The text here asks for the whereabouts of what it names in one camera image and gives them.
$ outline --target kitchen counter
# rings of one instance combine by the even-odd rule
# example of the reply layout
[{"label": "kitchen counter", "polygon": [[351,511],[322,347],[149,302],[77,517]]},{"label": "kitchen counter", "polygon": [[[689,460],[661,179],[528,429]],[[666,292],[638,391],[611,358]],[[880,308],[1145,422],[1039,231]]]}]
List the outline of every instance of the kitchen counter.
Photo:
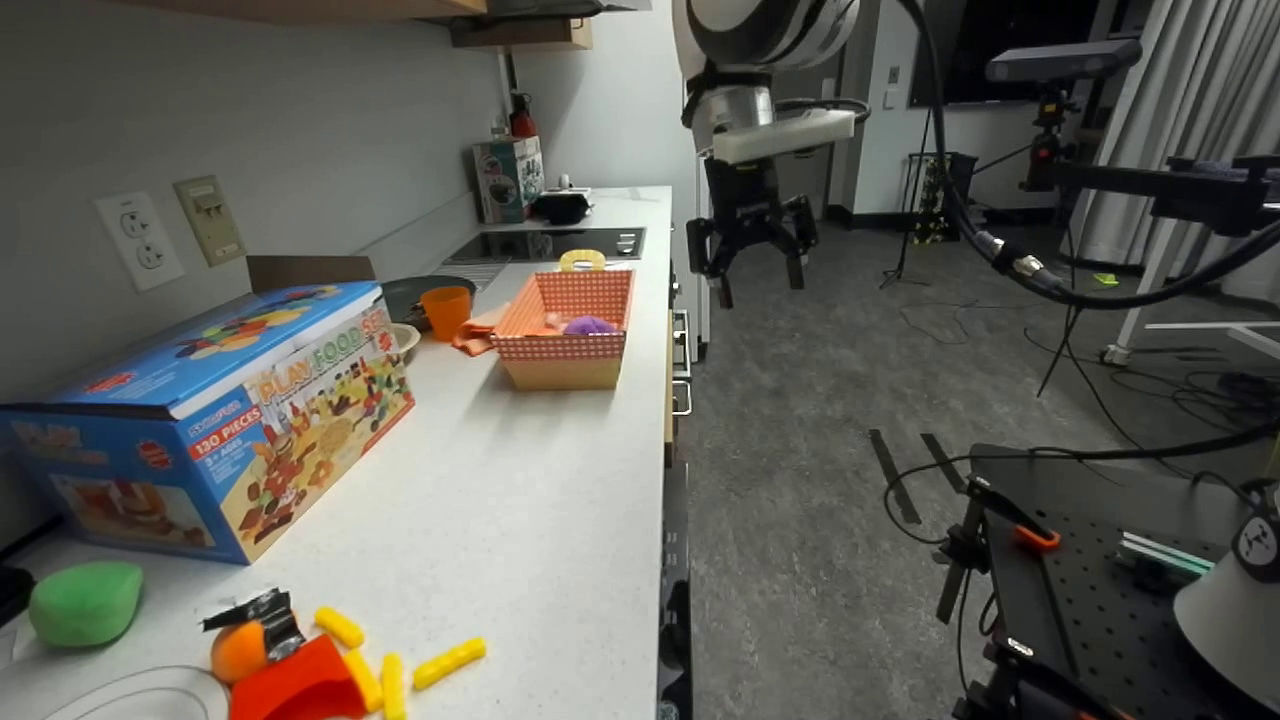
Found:
[{"label": "kitchen counter", "polygon": [[[418,408],[251,566],[45,540],[52,571],[137,558],[137,626],[89,656],[52,656],[24,618],[0,632],[0,715],[49,715],[110,681],[207,659],[202,618],[289,586],[301,618],[347,608],[369,659],[408,663],[486,637],[488,659],[413,695],[432,720],[651,720],[661,637],[666,363],[673,192],[604,192],[597,224],[645,227],[627,350],[611,391],[511,391],[498,355],[424,345]],[[475,314],[500,313],[537,263],[500,266]]]}]

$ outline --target orange toy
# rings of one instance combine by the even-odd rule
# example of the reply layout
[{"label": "orange toy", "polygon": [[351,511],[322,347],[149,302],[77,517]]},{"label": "orange toy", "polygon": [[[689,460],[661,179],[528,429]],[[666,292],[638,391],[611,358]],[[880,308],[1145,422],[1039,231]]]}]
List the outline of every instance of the orange toy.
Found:
[{"label": "orange toy", "polygon": [[233,720],[317,715],[366,715],[359,685],[327,637],[310,638],[283,663],[272,663],[233,687]]},{"label": "orange toy", "polygon": [[211,674],[230,687],[267,667],[267,626],[259,618],[223,626],[211,638]]}]

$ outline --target blue box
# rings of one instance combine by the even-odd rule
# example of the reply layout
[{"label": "blue box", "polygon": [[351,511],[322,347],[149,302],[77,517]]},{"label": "blue box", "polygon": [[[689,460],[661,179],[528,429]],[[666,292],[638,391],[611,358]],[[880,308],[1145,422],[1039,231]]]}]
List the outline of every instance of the blue box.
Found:
[{"label": "blue box", "polygon": [[250,565],[408,408],[382,284],[246,294],[42,405],[0,408],[89,540]]}]

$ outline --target yellow toy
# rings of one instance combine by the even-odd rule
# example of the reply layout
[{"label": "yellow toy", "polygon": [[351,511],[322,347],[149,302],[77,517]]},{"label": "yellow toy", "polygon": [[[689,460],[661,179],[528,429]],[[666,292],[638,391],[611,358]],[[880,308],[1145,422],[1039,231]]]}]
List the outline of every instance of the yellow toy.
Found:
[{"label": "yellow toy", "polygon": [[359,647],[366,643],[366,626],[351,618],[351,615],[344,615],[344,613],[338,613],[338,608],[322,608],[317,613],[317,618],[312,618],[324,637],[332,637],[338,643],[344,643],[344,647]]},{"label": "yellow toy", "polygon": [[366,650],[344,650],[344,663],[366,695],[366,712],[382,712],[385,708],[385,685],[374,681],[374,667],[366,659]]},{"label": "yellow toy", "polygon": [[464,638],[464,643],[456,643],[456,647],[450,647],[450,650],[418,663],[418,673],[413,673],[413,691],[424,691],[424,687],[441,685],[445,674],[475,663],[480,656],[486,656],[486,638],[473,637],[473,638]]},{"label": "yellow toy", "polygon": [[404,656],[385,656],[385,720],[408,720]]}]

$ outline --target gray floor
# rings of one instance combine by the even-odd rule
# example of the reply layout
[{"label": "gray floor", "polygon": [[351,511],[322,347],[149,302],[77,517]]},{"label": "gray floor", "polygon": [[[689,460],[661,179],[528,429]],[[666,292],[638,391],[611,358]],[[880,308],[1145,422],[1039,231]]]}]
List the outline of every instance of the gray floor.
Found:
[{"label": "gray floor", "polygon": [[[900,462],[929,460],[920,431],[940,431],[954,451],[972,439],[1121,443],[1069,363],[1036,400],[1059,308],[958,243],[916,247],[910,281],[880,286],[893,255],[889,231],[828,231],[810,292],[786,286],[771,247],[731,266],[735,313],[716,313],[697,421],[685,422],[701,720],[947,715],[962,681],[954,626],[934,618],[940,565],[884,521],[868,429]],[[1082,358],[1106,347],[1116,319],[1084,314]],[[1248,350],[1154,350],[1135,366],[1205,388],[1225,366],[1274,373]],[[1228,422],[1172,408],[1154,382],[1093,375],[1140,443]],[[1182,466],[1258,474],[1260,456],[1248,448]],[[920,474],[913,495],[924,532],[962,521],[940,474]],[[963,656],[968,674],[983,674],[978,638]]]}]

